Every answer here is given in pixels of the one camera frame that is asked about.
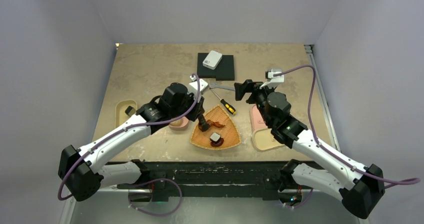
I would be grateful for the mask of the dark red sausage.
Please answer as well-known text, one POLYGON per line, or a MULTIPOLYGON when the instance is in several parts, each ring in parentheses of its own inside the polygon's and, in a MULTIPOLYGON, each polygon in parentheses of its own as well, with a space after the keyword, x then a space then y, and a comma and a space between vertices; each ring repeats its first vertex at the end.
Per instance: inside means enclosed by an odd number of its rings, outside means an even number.
POLYGON ((226 126, 225 124, 222 124, 219 121, 212 121, 210 119, 207 120, 206 122, 210 127, 215 127, 215 128, 219 128, 219 129, 224 128, 226 126))

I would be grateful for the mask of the black foam block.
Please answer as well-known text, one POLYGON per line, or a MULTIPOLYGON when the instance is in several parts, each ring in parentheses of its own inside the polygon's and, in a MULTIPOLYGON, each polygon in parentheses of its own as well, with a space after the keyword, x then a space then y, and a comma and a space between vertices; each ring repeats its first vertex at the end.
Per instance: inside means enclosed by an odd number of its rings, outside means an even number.
POLYGON ((217 67, 212 70, 203 66, 203 61, 208 53, 197 53, 196 73, 202 79, 215 79, 216 81, 234 81, 235 80, 235 62, 233 55, 223 55, 217 67))

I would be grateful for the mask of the pink lunch box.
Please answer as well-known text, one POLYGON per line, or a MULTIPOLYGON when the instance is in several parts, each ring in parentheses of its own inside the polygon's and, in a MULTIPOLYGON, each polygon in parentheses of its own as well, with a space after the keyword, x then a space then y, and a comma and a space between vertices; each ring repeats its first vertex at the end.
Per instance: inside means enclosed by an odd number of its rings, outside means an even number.
POLYGON ((189 120, 186 117, 182 117, 178 120, 171 122, 169 128, 175 131, 184 131, 189 126, 189 120))

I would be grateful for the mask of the black table front frame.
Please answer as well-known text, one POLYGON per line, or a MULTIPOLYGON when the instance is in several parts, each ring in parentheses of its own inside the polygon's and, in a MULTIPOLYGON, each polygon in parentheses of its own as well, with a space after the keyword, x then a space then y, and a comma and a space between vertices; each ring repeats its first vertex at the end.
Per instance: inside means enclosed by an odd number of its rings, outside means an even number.
POLYGON ((283 171, 286 161, 145 161, 134 184, 118 189, 152 191, 154 202, 170 197, 261 198, 276 201, 299 185, 283 171))

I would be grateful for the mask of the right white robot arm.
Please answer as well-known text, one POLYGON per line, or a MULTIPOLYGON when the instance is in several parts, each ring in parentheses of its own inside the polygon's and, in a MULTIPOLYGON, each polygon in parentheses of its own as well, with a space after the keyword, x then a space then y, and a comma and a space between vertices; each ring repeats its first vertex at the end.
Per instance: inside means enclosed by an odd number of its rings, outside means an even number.
POLYGON ((250 94, 246 103, 257 107, 278 143, 306 155, 321 167, 315 169, 292 159, 280 175, 283 187, 308 186, 341 201, 352 215, 360 219, 369 217, 385 194, 381 180, 384 175, 379 166, 366 166, 321 139, 314 139, 312 130, 291 115, 292 106, 284 93, 251 79, 234 83, 234 88, 236 101, 250 94))

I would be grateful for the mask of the dark red round food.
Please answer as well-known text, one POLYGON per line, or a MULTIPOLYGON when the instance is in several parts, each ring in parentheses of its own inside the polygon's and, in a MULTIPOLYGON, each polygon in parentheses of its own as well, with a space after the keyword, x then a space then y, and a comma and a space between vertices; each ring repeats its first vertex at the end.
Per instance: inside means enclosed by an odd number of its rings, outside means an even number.
POLYGON ((217 141, 211 141, 210 142, 210 145, 212 146, 212 147, 214 147, 214 148, 217 148, 217 147, 221 147, 222 145, 223 145, 223 143, 224 143, 224 139, 223 138, 220 138, 220 139, 218 139, 217 141))

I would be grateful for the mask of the white black sushi piece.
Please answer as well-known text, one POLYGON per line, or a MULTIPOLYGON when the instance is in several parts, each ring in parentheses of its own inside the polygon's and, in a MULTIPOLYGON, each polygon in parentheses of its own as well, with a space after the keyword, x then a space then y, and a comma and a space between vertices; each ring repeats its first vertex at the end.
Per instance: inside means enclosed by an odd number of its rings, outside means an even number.
POLYGON ((213 133, 210 135, 209 139, 210 139, 212 142, 218 142, 218 141, 221 139, 221 135, 220 135, 220 134, 218 134, 218 133, 216 133, 216 132, 213 132, 213 133))

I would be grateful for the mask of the white small box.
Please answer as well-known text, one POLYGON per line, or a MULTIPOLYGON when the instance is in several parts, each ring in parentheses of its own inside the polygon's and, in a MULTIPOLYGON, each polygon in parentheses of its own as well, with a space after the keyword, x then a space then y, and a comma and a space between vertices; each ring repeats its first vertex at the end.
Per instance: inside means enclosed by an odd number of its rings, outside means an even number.
POLYGON ((202 61, 202 65, 210 70, 215 70, 221 62, 222 57, 222 53, 211 50, 202 61))

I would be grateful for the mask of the yellow black screwdriver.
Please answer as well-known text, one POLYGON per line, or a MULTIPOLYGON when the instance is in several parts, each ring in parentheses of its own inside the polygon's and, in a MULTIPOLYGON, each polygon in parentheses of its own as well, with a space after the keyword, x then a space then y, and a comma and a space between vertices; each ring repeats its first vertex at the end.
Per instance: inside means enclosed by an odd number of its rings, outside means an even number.
POLYGON ((220 100, 220 103, 230 114, 236 114, 236 109, 231 104, 229 104, 225 99, 221 98, 215 91, 212 90, 212 88, 210 88, 210 91, 220 100))

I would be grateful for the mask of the silver wrench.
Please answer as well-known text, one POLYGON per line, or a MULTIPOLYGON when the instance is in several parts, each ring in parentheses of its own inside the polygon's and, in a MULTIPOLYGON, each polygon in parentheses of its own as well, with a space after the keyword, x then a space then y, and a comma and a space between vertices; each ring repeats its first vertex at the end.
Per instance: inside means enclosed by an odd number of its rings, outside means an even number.
POLYGON ((217 84, 217 83, 210 83, 209 87, 211 89, 222 89, 222 90, 228 90, 228 91, 233 91, 233 92, 235 91, 234 87, 224 86, 224 85, 220 85, 220 84, 217 84))

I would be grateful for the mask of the beige lunch box lid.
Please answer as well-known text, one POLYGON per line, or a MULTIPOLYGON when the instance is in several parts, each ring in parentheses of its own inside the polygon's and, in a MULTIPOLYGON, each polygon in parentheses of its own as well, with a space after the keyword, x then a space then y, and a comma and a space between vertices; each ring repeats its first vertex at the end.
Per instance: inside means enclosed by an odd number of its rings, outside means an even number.
POLYGON ((274 138, 271 134, 271 129, 268 128, 255 130, 251 135, 251 139, 253 147, 259 152, 267 152, 285 147, 274 138))

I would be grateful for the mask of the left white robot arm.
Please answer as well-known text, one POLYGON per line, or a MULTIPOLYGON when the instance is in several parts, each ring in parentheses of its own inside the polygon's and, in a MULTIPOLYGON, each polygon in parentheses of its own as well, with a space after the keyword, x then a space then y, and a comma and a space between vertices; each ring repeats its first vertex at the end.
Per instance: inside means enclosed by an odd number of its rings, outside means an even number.
POLYGON ((64 148, 58 168, 61 179, 58 199, 64 201, 73 197, 80 202, 99 189, 121 184, 134 185, 138 189, 146 187, 148 170, 139 159, 121 164, 109 161, 174 121, 187 118, 204 123, 202 95, 208 87, 203 79, 188 86, 174 82, 105 136, 79 148, 72 145, 64 148))

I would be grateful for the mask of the pink lunch box lid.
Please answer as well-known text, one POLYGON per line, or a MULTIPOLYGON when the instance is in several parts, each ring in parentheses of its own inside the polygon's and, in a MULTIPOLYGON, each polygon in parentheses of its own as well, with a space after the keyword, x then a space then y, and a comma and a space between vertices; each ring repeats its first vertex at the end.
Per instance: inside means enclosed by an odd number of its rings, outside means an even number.
POLYGON ((268 128, 256 105, 251 106, 249 113, 252 132, 268 128))

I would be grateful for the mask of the woven bamboo basket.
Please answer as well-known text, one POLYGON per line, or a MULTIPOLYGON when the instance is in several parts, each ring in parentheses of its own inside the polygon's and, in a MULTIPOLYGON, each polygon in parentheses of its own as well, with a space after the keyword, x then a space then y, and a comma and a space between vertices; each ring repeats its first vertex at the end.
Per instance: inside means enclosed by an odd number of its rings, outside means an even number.
POLYGON ((240 133, 227 111, 219 105, 204 114, 206 121, 218 122, 223 127, 212 125, 208 130, 201 131, 198 127, 198 121, 195 123, 195 128, 190 137, 190 143, 194 146, 208 150, 224 150, 233 148, 241 143, 240 133), (210 139, 212 134, 218 134, 223 139, 219 146, 213 146, 210 139))

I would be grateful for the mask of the aluminium rail right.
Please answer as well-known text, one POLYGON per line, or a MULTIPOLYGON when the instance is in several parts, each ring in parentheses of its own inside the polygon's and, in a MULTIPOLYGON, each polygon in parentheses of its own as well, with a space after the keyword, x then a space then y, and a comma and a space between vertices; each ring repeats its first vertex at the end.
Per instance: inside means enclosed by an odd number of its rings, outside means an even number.
POLYGON ((316 82, 317 89, 319 91, 319 98, 320 98, 321 106, 323 108, 324 119, 325 119, 326 127, 328 130, 328 134, 331 140, 331 144, 334 149, 336 149, 338 152, 341 152, 341 148, 340 148, 339 141, 336 135, 335 127, 334 127, 334 123, 333 123, 331 113, 329 110, 328 102, 324 93, 324 89, 323 89, 321 79, 318 73, 318 68, 315 62, 315 58, 313 54, 313 45, 305 44, 304 49, 308 57, 309 64, 313 66, 315 69, 315 77, 316 77, 315 82, 316 82))

